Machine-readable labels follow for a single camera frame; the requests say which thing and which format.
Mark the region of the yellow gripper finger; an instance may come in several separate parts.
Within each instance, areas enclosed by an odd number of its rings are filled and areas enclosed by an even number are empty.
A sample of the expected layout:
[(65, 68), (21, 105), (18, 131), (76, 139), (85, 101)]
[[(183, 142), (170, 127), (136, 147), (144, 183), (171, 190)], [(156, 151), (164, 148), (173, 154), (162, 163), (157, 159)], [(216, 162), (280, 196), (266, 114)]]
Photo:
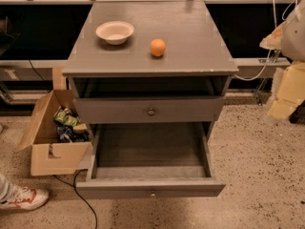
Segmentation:
[(277, 26), (272, 33), (261, 40), (259, 47), (266, 50), (280, 50), (284, 26), (284, 22)]
[(276, 69), (272, 95), (266, 104), (267, 117), (287, 119), (305, 101), (305, 63), (296, 62), (286, 68)]

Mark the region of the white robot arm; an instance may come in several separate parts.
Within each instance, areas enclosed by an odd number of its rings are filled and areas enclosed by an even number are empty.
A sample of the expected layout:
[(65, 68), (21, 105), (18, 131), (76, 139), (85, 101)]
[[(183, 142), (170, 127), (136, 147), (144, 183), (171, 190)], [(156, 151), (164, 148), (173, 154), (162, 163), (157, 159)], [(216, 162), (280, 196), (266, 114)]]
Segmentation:
[(259, 44), (266, 50), (280, 50), (292, 60), (285, 70), (274, 73), (272, 96), (267, 103), (267, 116), (287, 119), (305, 101), (305, 0)]

